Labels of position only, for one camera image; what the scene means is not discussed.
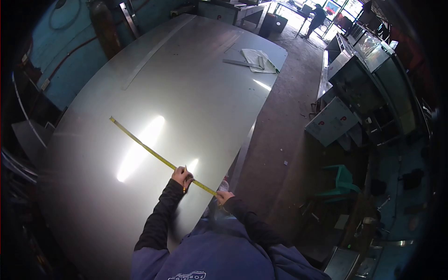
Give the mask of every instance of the red hose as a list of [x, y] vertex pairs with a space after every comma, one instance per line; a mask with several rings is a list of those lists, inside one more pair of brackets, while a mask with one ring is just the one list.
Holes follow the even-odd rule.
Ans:
[[[151, 0], [146, 0], [145, 2], [143, 2], [143, 4], [140, 6], [140, 7], [138, 7], [136, 10], [135, 10], [135, 12], [138, 12], [144, 5], [146, 5], [149, 1], [151, 1]], [[120, 20], [119, 22], [117, 22], [115, 25], [117, 26], [117, 25], [119, 25], [120, 23], [122, 23], [124, 20]], [[97, 39], [98, 37], [97, 36], [95, 36], [95, 37], [93, 37], [93, 38], [91, 38], [91, 39], [88, 39], [87, 41], [85, 41], [84, 43], [82, 43], [82, 44], [80, 44], [79, 46], [77, 46], [76, 48], [74, 48], [73, 50], [71, 50], [71, 51], [69, 51], [68, 53], [67, 53], [67, 55], [59, 62], [59, 64], [56, 66], [56, 68], [53, 70], [53, 72], [51, 73], [51, 75], [48, 77], [48, 80], [51, 80], [51, 79], [53, 79], [53, 77], [54, 77], [54, 75], [56, 74], [56, 72], [59, 70], [59, 68], [62, 66], [62, 64], [67, 60], [67, 58], [69, 57], [69, 56], [71, 56], [75, 51], [77, 51], [79, 48], [81, 48], [81, 47], [83, 47], [83, 46], [85, 46], [85, 45], [87, 45], [88, 43], [90, 43], [90, 42], [92, 42], [93, 40], [95, 40], [95, 39]]]

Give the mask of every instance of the tape measure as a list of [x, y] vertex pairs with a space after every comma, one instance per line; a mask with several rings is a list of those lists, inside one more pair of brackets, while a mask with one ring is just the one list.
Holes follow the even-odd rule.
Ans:
[[[119, 129], [121, 129], [124, 133], [126, 133], [129, 137], [131, 137], [135, 142], [137, 142], [139, 145], [141, 145], [143, 148], [145, 148], [145, 150], [147, 150], [148, 152], [150, 152], [153, 156], [155, 156], [156, 158], [158, 158], [161, 162], [163, 162], [164, 164], [166, 164], [168, 167], [170, 167], [172, 170], [175, 170], [176, 167], [170, 163], [169, 161], [167, 161], [166, 159], [164, 159], [161, 155], [159, 155], [158, 153], [156, 153], [153, 149], [151, 149], [150, 147], [146, 146], [145, 144], [143, 144], [137, 137], [135, 137], [132, 133], [129, 132], [129, 130], [127, 130], [126, 128], [124, 128], [124, 126], [122, 126], [118, 121], [116, 121], [112, 116], [109, 118], [116, 126], [118, 126]], [[213, 191], [212, 189], [208, 188], [207, 186], [205, 186], [203, 183], [197, 181], [197, 180], [193, 180], [193, 183], [195, 185], [197, 185], [199, 188], [203, 189], [204, 191], [212, 194], [212, 195], [216, 195], [216, 192]]]

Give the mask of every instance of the metal table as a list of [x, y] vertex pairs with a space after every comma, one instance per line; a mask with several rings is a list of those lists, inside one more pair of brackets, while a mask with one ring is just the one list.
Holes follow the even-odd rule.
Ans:
[[198, 15], [239, 27], [243, 26], [244, 21], [248, 21], [258, 27], [263, 9], [264, 6], [246, 5], [237, 0], [230, 0], [229, 2], [200, 0]]
[[309, 18], [309, 14], [305, 14], [302, 11], [298, 11], [296, 6], [293, 6], [293, 5], [291, 5], [291, 4], [287, 3], [287, 2], [279, 2], [279, 3], [277, 3], [276, 9], [274, 10], [274, 14], [275, 15], [279, 15], [279, 14], [277, 14], [277, 10], [280, 9], [280, 11], [281, 11], [282, 7], [285, 7], [288, 10], [290, 10], [290, 11], [292, 11], [292, 12], [294, 12], [294, 13], [296, 13], [299, 16], [304, 18], [304, 21], [303, 21], [302, 25], [300, 26], [299, 31], [297, 31], [297, 34], [296, 34], [296, 37], [295, 37], [295, 38], [297, 38], [297, 36], [299, 35], [300, 31], [302, 30], [303, 25], [305, 24], [306, 20]]
[[[287, 52], [251, 32], [182, 14], [142, 35], [78, 93], [42, 159], [38, 200], [68, 258], [88, 279], [126, 279], [133, 247], [172, 170], [110, 120], [217, 189], [277, 74], [223, 63], [262, 50], [281, 69]], [[211, 199], [191, 185], [168, 246]]]

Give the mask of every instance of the concrete floor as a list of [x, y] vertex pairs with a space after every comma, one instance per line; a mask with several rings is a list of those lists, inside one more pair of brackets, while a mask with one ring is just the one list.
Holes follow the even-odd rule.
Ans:
[[[245, 22], [242, 28], [257, 33], [260, 26]], [[308, 42], [293, 39], [297, 29], [288, 24], [281, 34], [268, 38], [289, 54], [257, 118], [235, 190], [261, 219], [294, 243], [303, 227], [299, 207], [307, 197], [335, 187], [335, 175], [321, 168], [345, 164], [362, 189], [367, 167], [366, 151], [345, 152], [337, 143], [324, 148], [304, 131], [310, 104], [316, 101], [326, 45], [315, 33]]]

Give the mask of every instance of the blue wall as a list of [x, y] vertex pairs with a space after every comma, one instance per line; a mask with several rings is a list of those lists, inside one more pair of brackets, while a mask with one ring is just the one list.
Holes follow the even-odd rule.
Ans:
[[[114, 5], [123, 1], [114, 0]], [[151, 0], [146, 3], [136, 15], [142, 34], [169, 20], [170, 10], [177, 8], [185, 0]], [[65, 30], [52, 30], [48, 20], [56, 3], [53, 3], [48, 11], [33, 30], [33, 49], [30, 60], [35, 67], [40, 67], [42, 76], [38, 81], [40, 87], [45, 79], [49, 78], [59, 62], [67, 53], [83, 42], [96, 36], [89, 18], [89, 10], [85, 0], [67, 0], [60, 9], [54, 11], [52, 26], [54, 28], [64, 26], [71, 21], [81, 3], [81, 10], [74, 23]], [[138, 9], [144, 0], [132, 2], [134, 9]], [[112, 10], [115, 22], [122, 19], [121, 10]], [[122, 47], [130, 44], [133, 39], [128, 27], [122, 23], [117, 26], [118, 37]], [[90, 80], [90, 78], [107, 62], [107, 58], [96, 39], [73, 53], [57, 71], [44, 94], [60, 109], [69, 106], [78, 92]]]

